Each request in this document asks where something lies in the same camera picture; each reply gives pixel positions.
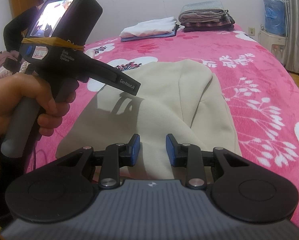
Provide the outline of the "person left hand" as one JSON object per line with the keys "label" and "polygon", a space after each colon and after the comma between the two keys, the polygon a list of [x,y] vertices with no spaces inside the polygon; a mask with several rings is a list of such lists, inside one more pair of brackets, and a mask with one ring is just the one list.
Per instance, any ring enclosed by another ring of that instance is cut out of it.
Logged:
{"label": "person left hand", "polygon": [[34,120],[39,126],[39,133],[50,137],[62,124],[63,116],[70,103],[76,98],[76,92],[70,92],[65,99],[56,102],[49,83],[37,76],[22,73],[0,79],[0,137],[6,134],[12,116],[17,107],[24,103],[24,112],[44,111]]}

